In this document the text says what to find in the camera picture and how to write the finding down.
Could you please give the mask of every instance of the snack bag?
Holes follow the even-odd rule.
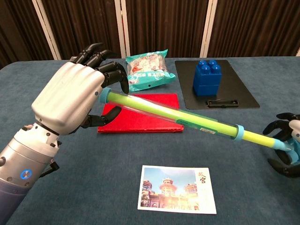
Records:
[[[168,50],[126,57],[128,63],[129,91],[144,90],[175,80],[165,66]]]

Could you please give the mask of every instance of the blue building block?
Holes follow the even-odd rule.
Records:
[[[195,70],[193,88],[197,96],[217,95],[221,82],[221,67],[215,60],[200,61]]]

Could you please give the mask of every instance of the red cloth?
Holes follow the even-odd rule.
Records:
[[[179,109],[176,94],[136,94],[164,105]],[[102,115],[107,114],[114,105],[105,104]],[[183,126],[156,117],[144,115],[129,109],[122,109],[111,123],[98,127],[98,133],[154,133],[154,132],[182,132]]]

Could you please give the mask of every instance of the clear plastic tube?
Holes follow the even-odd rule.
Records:
[[[106,100],[121,107],[137,111],[150,116],[155,116],[174,123],[182,124],[192,128],[209,132],[211,134],[224,134],[232,138],[240,139],[264,145],[267,147],[290,151],[293,147],[277,139],[264,135],[256,134],[250,131],[242,130],[239,132],[238,126],[220,123],[215,119],[204,117],[198,114],[175,109],[166,105],[158,104],[140,97],[125,95],[111,90],[108,92]]]

